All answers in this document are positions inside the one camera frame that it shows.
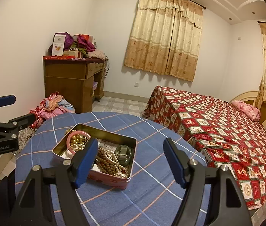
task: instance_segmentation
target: white wall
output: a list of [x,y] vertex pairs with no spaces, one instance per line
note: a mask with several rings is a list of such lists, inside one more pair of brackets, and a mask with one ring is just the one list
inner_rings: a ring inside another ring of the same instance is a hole
[[203,11],[200,53],[193,83],[139,71],[123,66],[137,3],[138,0],[96,0],[88,32],[95,36],[98,49],[110,59],[104,90],[150,97],[155,86],[163,85],[218,97],[230,49],[231,25],[208,9]]
[[232,25],[231,42],[228,66],[219,93],[225,101],[247,91],[258,91],[264,69],[262,35],[257,20]]
[[45,97],[42,56],[57,32],[85,33],[94,0],[0,0],[0,121],[27,114]]

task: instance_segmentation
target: tiled floor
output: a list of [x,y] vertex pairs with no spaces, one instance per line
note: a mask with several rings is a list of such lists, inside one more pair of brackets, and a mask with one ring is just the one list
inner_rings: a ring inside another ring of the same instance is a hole
[[[92,108],[94,112],[109,111],[141,117],[144,113],[146,105],[147,103],[143,102],[125,100],[120,98],[102,97],[100,102],[95,101],[93,103]],[[0,174],[0,180],[3,179],[4,176],[8,176],[15,169],[15,167],[16,158],[13,157]]]
[[0,174],[0,180],[3,179],[5,176],[8,176],[14,169],[16,168],[16,157],[14,156],[3,169],[2,173]]
[[94,102],[92,107],[94,112],[109,111],[142,116],[147,103],[132,100],[102,97],[100,102]]

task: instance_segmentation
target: metal screw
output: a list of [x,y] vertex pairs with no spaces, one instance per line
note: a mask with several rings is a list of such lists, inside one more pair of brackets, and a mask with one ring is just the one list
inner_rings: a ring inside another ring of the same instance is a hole
[[224,172],[228,171],[228,166],[226,165],[221,165],[221,170],[223,170]]
[[39,171],[40,170],[40,166],[39,165],[34,165],[33,166],[33,171]]
[[195,160],[195,159],[191,159],[191,160],[189,161],[189,163],[190,163],[192,166],[197,166],[198,161]]
[[69,166],[70,164],[71,164],[71,160],[69,160],[69,159],[63,161],[64,166]]

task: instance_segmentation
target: round table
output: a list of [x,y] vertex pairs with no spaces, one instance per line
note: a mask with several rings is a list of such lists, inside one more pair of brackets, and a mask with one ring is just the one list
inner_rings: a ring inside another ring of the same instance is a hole
[[[174,181],[164,156],[163,140],[172,138],[189,158],[197,159],[204,166],[205,158],[177,133],[134,115],[113,112],[66,113],[44,122],[17,159],[16,194],[34,165],[47,168],[61,162],[54,157],[52,149],[64,137],[65,131],[78,123],[134,137],[138,142],[132,179],[126,189],[112,188],[89,179],[77,189],[90,225],[170,226],[185,190]],[[65,225],[55,185],[51,185],[51,191],[57,224]],[[206,185],[197,225],[204,224],[209,194],[210,185]]]

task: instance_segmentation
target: storage box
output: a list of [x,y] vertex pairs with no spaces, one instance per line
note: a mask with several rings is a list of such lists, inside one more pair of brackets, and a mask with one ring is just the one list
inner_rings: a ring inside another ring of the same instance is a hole
[[75,50],[64,51],[63,56],[74,56],[77,59],[78,58],[78,51],[75,51]]
[[89,35],[84,35],[84,34],[74,35],[74,36],[73,36],[73,39],[74,39],[74,40],[77,40],[79,35],[80,35],[83,39],[89,40]]
[[97,82],[93,82],[93,91],[95,91],[96,90],[96,87],[97,87]]
[[[88,133],[91,137],[96,138],[99,141],[99,145],[101,144],[106,145],[103,147],[103,149],[107,149],[107,150],[113,149],[111,143],[115,146],[126,145],[131,148],[132,158],[130,160],[129,165],[126,167],[129,172],[128,178],[125,179],[125,178],[120,178],[120,177],[102,173],[98,170],[96,164],[94,165],[93,169],[89,171],[89,175],[88,175],[88,178],[95,180],[97,182],[100,182],[100,183],[103,183],[103,184],[106,184],[106,185],[109,185],[115,188],[119,188],[119,189],[125,189],[128,186],[128,183],[132,177],[132,168],[133,168],[134,159],[136,155],[137,140],[132,137],[127,137],[127,136],[116,134],[116,133],[110,133],[110,132],[100,130],[94,127],[86,126],[84,124],[77,124],[73,129],[82,130]],[[65,152],[67,150],[66,140],[67,140],[67,135],[65,135],[63,139],[53,148],[53,154],[59,159],[67,159],[67,156],[65,155]]]

